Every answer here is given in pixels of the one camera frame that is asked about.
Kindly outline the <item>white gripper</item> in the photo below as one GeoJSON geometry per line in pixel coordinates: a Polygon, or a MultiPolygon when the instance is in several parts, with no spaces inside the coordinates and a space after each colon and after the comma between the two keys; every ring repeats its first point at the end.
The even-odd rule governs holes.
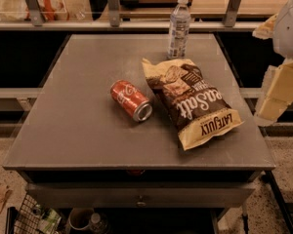
{"type": "Polygon", "coordinates": [[[276,122],[293,103],[293,0],[261,23],[252,36],[262,40],[272,38],[274,51],[286,58],[279,67],[268,67],[255,107],[257,122],[276,122]]]}

